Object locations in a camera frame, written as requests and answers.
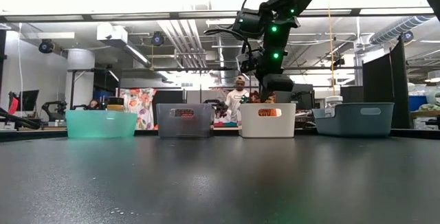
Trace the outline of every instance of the white t-shirt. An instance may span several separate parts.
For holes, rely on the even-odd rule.
[[[228,96],[226,97],[225,104],[229,107],[228,109],[231,110],[231,122],[238,123],[241,121],[241,115],[240,115],[240,100],[243,96],[249,97],[249,92],[246,90],[242,91],[231,91],[228,93]]]

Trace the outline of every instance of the bin handle cutout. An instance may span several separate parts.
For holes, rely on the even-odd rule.
[[[194,110],[192,109],[171,109],[171,117],[190,118],[194,117]]]
[[[259,109],[259,117],[280,117],[282,115],[281,109]]]
[[[362,115],[380,115],[382,111],[379,108],[362,108],[360,113]]]

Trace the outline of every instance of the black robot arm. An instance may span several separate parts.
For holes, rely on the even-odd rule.
[[[258,10],[244,8],[243,4],[237,14],[232,31],[229,32],[237,39],[245,41],[243,48],[250,47],[248,38],[260,39],[263,36],[263,46],[246,54],[247,60],[241,63],[240,70],[243,73],[255,71],[255,76],[264,89],[292,90],[293,83],[288,76],[282,75],[281,65],[283,57],[287,55],[285,47],[289,32],[292,28],[300,27],[296,17],[311,1],[313,0],[268,0],[262,3]],[[428,0],[428,3],[440,19],[440,0]]]

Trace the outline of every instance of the plastic bin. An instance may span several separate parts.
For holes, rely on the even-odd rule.
[[[159,137],[209,137],[211,104],[157,104]]]
[[[137,119],[137,114],[121,111],[67,111],[67,134],[70,138],[130,137]]]
[[[295,133],[296,104],[242,104],[240,135],[244,138],[290,138]]]
[[[394,103],[350,103],[335,107],[333,117],[324,109],[313,109],[316,128],[322,135],[380,137],[391,131]]]

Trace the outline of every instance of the table surface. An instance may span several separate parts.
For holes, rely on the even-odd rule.
[[[438,223],[435,140],[0,144],[1,223]]]

